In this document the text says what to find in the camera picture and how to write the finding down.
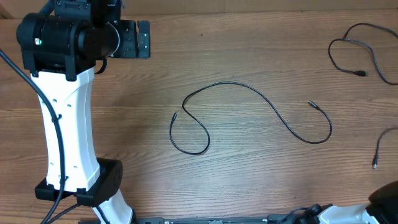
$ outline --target cable end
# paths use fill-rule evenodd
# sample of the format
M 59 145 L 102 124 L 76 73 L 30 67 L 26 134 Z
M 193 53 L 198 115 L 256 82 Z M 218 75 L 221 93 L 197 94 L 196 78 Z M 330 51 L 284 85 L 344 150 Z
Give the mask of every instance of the cable end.
M 316 105 L 314 102 L 312 102 L 312 101 L 309 101 L 308 102 L 313 108 L 315 108 L 315 109 L 319 109 L 319 106 L 318 105 Z
M 176 111 L 176 112 L 174 113 L 174 115 L 173 115 L 172 120 L 175 120 L 175 119 L 177 118 L 177 114 L 178 114 L 178 112 Z
M 354 71 L 355 75 L 361 76 L 361 77 L 366 77 L 368 74 L 365 71 Z
M 376 169 L 377 168 L 377 161 L 379 160 L 379 158 L 376 156 L 374 159 L 373 159 L 373 162 L 372 162 L 372 169 Z

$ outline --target wooden surface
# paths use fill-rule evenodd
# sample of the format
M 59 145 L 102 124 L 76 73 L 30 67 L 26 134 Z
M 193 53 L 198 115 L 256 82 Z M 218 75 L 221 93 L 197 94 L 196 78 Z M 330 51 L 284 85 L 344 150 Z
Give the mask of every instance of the wooden surface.
M 48 0 L 0 0 L 8 19 L 38 12 Z M 127 0 L 124 15 L 396 9 L 398 0 Z
M 352 205 L 397 180 L 397 132 L 381 143 L 377 170 L 371 163 L 379 135 L 398 126 L 398 87 L 385 84 L 360 46 L 329 42 L 358 22 L 398 30 L 396 10 L 268 12 L 137 16 L 151 22 L 152 58 L 110 59 L 92 92 L 96 155 L 121 159 L 121 190 L 138 217 L 241 217 L 288 212 L 313 203 Z M 2 49 L 22 67 L 15 38 L 18 20 L 1 20 Z M 349 35 L 371 44 L 385 76 L 398 82 L 398 41 L 357 27 Z M 187 105 L 208 128 L 212 142 L 202 156 L 177 151 L 169 139 L 175 111 L 177 144 L 192 151 L 205 133 L 183 113 L 191 92 L 237 81 L 265 94 L 305 139 L 323 139 L 328 123 L 308 105 L 313 100 L 333 122 L 323 144 L 292 136 L 271 107 L 240 86 L 213 87 Z M 0 62 L 0 222 L 39 223 L 51 207 L 34 187 L 47 173 L 47 149 L 39 101 L 33 90 Z M 61 211 L 74 198 L 62 201 Z M 78 208 L 59 223 L 93 218 Z

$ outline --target black mounting plate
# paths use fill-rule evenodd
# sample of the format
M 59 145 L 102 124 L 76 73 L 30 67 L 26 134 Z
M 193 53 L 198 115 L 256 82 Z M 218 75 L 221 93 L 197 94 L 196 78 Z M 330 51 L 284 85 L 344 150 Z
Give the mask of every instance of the black mounting plate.
M 118 192 L 123 176 L 122 162 L 103 158 L 97 158 L 97 161 L 99 163 L 99 178 L 89 191 L 78 189 L 77 192 L 64 192 L 63 199 L 74 195 L 79 205 L 97 207 Z M 55 190 L 53 185 L 47 185 L 46 179 L 35 187 L 36 198 L 41 200 L 54 202 L 58 192 L 59 190 Z
M 138 31 L 135 21 L 114 21 L 118 30 L 120 45 L 113 58 L 150 58 L 150 23 L 138 21 Z

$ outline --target black wire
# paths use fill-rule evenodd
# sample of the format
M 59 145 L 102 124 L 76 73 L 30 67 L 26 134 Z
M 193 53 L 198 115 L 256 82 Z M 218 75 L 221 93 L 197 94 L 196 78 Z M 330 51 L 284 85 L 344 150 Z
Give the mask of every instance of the black wire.
M 101 215 L 101 218 L 104 220 L 105 224 L 111 224 L 108 219 L 106 219 L 104 212 L 102 211 L 102 209 L 100 208 L 100 206 L 95 207 L 99 214 Z
M 315 109 L 317 109 L 318 111 L 320 111 L 323 115 L 325 115 L 325 117 L 326 117 L 327 120 L 329 121 L 329 125 L 330 125 L 330 132 L 329 132 L 328 137 L 326 137 L 326 138 L 325 138 L 324 140 L 322 140 L 322 141 L 317 141 L 317 142 L 305 140 L 305 139 L 301 138 L 298 134 L 296 134 L 296 133 L 293 131 L 293 129 L 286 123 L 286 121 L 281 117 L 281 115 L 279 114 L 279 112 L 276 110 L 275 106 L 266 98 L 266 96 L 264 96 L 262 93 L 260 93 L 259 91 L 257 91 L 257 90 L 254 89 L 253 87 L 250 87 L 250 86 L 248 86 L 248 85 L 245 85 L 245 84 L 242 84 L 242 83 L 238 83 L 238 82 L 218 82 L 218 83 L 214 83 L 214 84 L 208 85 L 208 86 L 206 86 L 206 87 L 203 87 L 203 88 L 201 88 L 200 90 L 194 91 L 193 93 L 191 93 L 191 94 L 189 94 L 187 97 L 185 97 L 184 101 L 182 102 L 182 109 L 183 109 L 191 118 L 193 118 L 193 119 L 205 130 L 205 132 L 206 132 L 206 134 L 207 134 L 208 142 L 207 142 L 207 146 L 206 146 L 206 148 L 205 148 L 204 150 L 202 150 L 202 151 L 200 151 L 200 152 L 187 152 L 187 151 L 184 151 L 184 150 L 180 149 L 180 148 L 176 145 L 176 143 L 174 142 L 173 137 L 172 137 L 172 127 L 173 127 L 173 124 L 174 124 L 175 119 L 177 118 L 177 112 L 174 113 L 173 118 L 172 118 L 172 121 L 171 121 L 171 123 L 170 123 L 170 131 L 169 131 L 169 133 L 170 133 L 170 140 L 171 140 L 171 142 L 173 143 L 173 145 L 174 145 L 179 151 L 181 151 L 181 152 L 183 152 L 183 153 L 186 153 L 186 154 L 189 154 L 189 155 L 199 155 L 199 154 L 202 154 L 202 153 L 206 152 L 206 150 L 208 149 L 208 147 L 209 147 L 209 145 L 210 145 L 210 135 L 209 135 L 209 132 L 207 131 L 207 129 L 205 128 L 205 126 L 204 126 L 199 120 L 197 120 L 192 114 L 190 114 L 190 113 L 185 109 L 185 104 L 188 102 L 188 100 L 189 100 L 191 97 L 193 97 L 193 96 L 196 95 L 197 93 L 199 93 L 199 92 L 201 92 L 201 91 L 203 91 L 203 90 L 206 90 L 207 88 L 210 88 L 210 87 L 213 87 L 213 86 L 217 86 L 217 85 L 222 85 L 222 84 L 239 85 L 239 86 L 246 87 L 246 88 L 248 88 L 248 89 L 250 89 L 250 90 L 252 90 L 252 91 L 255 91 L 258 95 L 262 96 L 262 97 L 268 102 L 268 104 L 272 107 L 272 109 L 274 109 L 275 113 L 278 115 L 278 117 L 280 118 L 280 120 L 285 124 L 286 128 L 287 128 L 296 138 L 298 138 L 299 140 L 301 140 L 301 141 L 303 141 L 303 142 L 305 142 L 305 143 L 309 143 L 309 144 L 320 144 L 320 143 L 323 143 L 323 142 L 327 141 L 327 140 L 330 138 L 330 136 L 331 136 L 332 125 L 331 125 L 331 121 L 330 121 L 329 116 L 328 116 L 318 105 L 316 105 L 316 104 L 315 104 L 314 102 L 312 102 L 312 101 L 309 101 L 310 105 L 313 106 L 313 107 L 314 107 Z
M 269 219 L 268 217 L 267 217 L 267 220 L 268 220 L 268 222 L 270 222 L 270 221 L 278 221 L 278 220 L 285 220 L 287 217 L 289 217 L 289 216 L 291 216 L 291 215 L 293 215 L 295 212 L 297 212 L 297 211 L 300 211 L 300 210 L 306 210 L 306 209 L 308 209 L 308 208 L 305 208 L 305 207 L 302 207 L 302 208 L 297 208 L 297 209 L 295 209 L 295 210 L 292 210 L 291 212 L 289 212 L 289 214 L 287 214 L 287 215 L 285 215 L 285 216 L 283 216 L 283 217 L 280 217 L 280 218 L 276 218 L 276 219 Z
M 49 16 L 52 11 L 54 11 L 54 0 L 49 0 L 47 1 L 47 3 L 45 3 L 39 13 L 45 16 Z
M 62 199 L 62 195 L 63 195 L 63 189 L 65 187 L 65 155 L 64 155 L 64 151 L 63 151 L 63 140 L 62 140 L 61 127 L 58 122 L 58 117 L 54 111 L 54 108 L 52 107 L 51 103 L 49 102 L 49 99 L 47 99 L 47 97 L 42 92 L 42 90 L 14 62 L 12 62 L 12 60 L 1 49 L 0 49 L 0 56 L 38 94 L 38 96 L 41 98 L 41 100 L 46 105 L 47 109 L 49 109 L 52 121 L 55 126 L 55 132 L 57 134 L 57 139 L 58 139 L 58 148 L 59 148 L 59 152 L 60 152 L 60 166 L 61 166 L 61 168 L 60 168 L 60 170 L 61 170 L 60 190 L 58 191 L 57 199 L 55 200 L 54 204 L 52 205 L 52 208 L 50 209 L 47 216 L 43 219 L 43 221 L 42 221 L 42 224 L 43 224 L 43 223 L 46 223 L 50 219 L 51 215 L 54 213 L 55 209 L 57 208 L 58 204 L 60 203 L 60 201 Z
M 80 206 L 79 204 L 72 205 L 71 207 L 65 209 L 63 212 L 59 213 L 54 218 L 52 218 L 50 221 L 48 221 L 47 224 L 53 223 L 55 220 L 58 220 L 62 215 L 72 211 L 73 209 L 75 209 L 75 208 L 77 208 L 79 206 Z
M 96 72 L 95 74 L 98 75 L 98 74 L 101 74 L 101 73 L 105 72 L 105 69 L 106 69 L 107 64 L 108 64 L 108 61 L 107 61 L 107 59 L 106 59 L 106 57 L 105 57 L 104 59 L 102 59 L 102 66 L 101 66 L 101 68 L 100 68 L 100 69 L 98 70 L 98 72 Z
M 377 146 L 376 146 L 376 153 L 374 154 L 373 157 L 373 162 L 372 162 L 372 167 L 373 169 L 376 169 L 377 164 L 379 162 L 379 150 L 380 150 L 380 142 L 381 142 L 381 138 L 383 138 L 383 136 L 385 134 L 387 134 L 389 131 L 393 131 L 393 130 L 398 130 L 398 127 L 396 128 L 389 128 L 383 131 L 383 133 L 381 133 L 379 139 L 377 140 Z
M 374 66 L 376 67 L 376 70 L 377 70 L 378 74 L 380 75 L 381 79 L 382 79 L 385 83 L 387 83 L 387 84 L 389 84 L 389 85 L 398 85 L 398 83 L 389 82 L 386 78 L 384 78 L 384 75 L 382 74 L 382 72 L 381 72 L 381 70 L 380 70 L 380 68 L 379 68 L 379 65 L 378 65 L 378 63 L 377 63 L 376 56 L 375 56 L 375 54 L 374 54 L 373 48 L 372 48 L 370 45 L 368 45 L 368 44 L 365 43 L 365 42 L 359 41 L 359 40 L 347 39 L 347 35 L 348 35 L 349 31 L 350 31 L 352 28 L 354 28 L 354 27 L 356 27 L 356 26 L 360 26 L 360 25 L 370 26 L 370 27 L 374 27 L 374 28 L 377 28 L 377 29 L 380 29 L 380 30 L 384 30 L 384 31 L 386 31 L 386 32 L 388 32 L 388 33 L 390 33 L 390 34 L 392 34 L 392 35 L 394 35 L 395 37 L 398 38 L 398 34 L 397 34 L 397 33 L 395 33 L 394 31 L 392 31 L 392 30 L 390 30 L 390 29 L 388 29 L 388 28 L 382 27 L 382 26 L 378 26 L 378 25 L 370 24 L 370 23 L 359 23 L 359 24 L 355 24 L 355 25 L 351 26 L 351 27 L 347 30 L 347 32 L 345 33 L 345 35 L 344 35 L 343 38 L 337 38 L 337 39 L 332 40 L 332 41 L 330 42 L 329 48 L 328 48 L 328 53 L 329 53 L 329 58 L 330 58 L 331 62 L 333 63 L 333 65 L 334 65 L 338 70 L 340 70 L 340 71 L 342 71 L 342 72 L 352 73 L 352 74 L 359 75 L 359 76 L 362 76 L 362 77 L 363 77 L 363 76 L 367 76 L 367 75 L 366 75 L 366 72 L 365 72 L 365 71 L 362 71 L 362 70 L 352 71 L 352 70 L 347 70 L 347 69 L 343 69 L 343 68 L 339 67 L 339 66 L 336 64 L 336 62 L 333 60 L 333 57 L 331 56 L 331 53 L 330 53 L 331 45 L 332 45 L 334 42 L 336 42 L 336 41 L 345 41 L 345 42 L 351 42 L 351 43 L 361 44 L 361 45 L 365 46 L 366 48 L 368 48 L 368 49 L 371 51 L 372 58 L 373 58 L 373 64 L 374 64 Z
M 351 26 L 351 27 L 347 30 L 347 32 L 346 32 L 346 34 L 344 35 L 343 38 L 345 39 L 345 38 L 347 37 L 349 31 L 350 31 L 352 28 L 354 28 L 354 27 L 356 27 L 356 26 L 360 26 L 360 25 L 370 26 L 370 27 L 373 27 L 373 28 L 377 28 L 377 29 L 380 29 L 380 30 L 384 30 L 384 31 L 389 32 L 390 34 L 392 34 L 392 35 L 394 35 L 394 36 L 396 36 L 396 37 L 398 38 L 398 34 L 397 34 L 396 32 L 394 32 L 394 31 L 392 31 L 392 30 L 390 30 L 390 29 L 388 29 L 388 28 L 386 28 L 386 27 L 382 27 L 382 26 L 375 25 L 375 24 L 371 24 L 371 23 L 367 23 L 367 22 L 360 22 L 359 24 L 355 24 L 355 25 Z

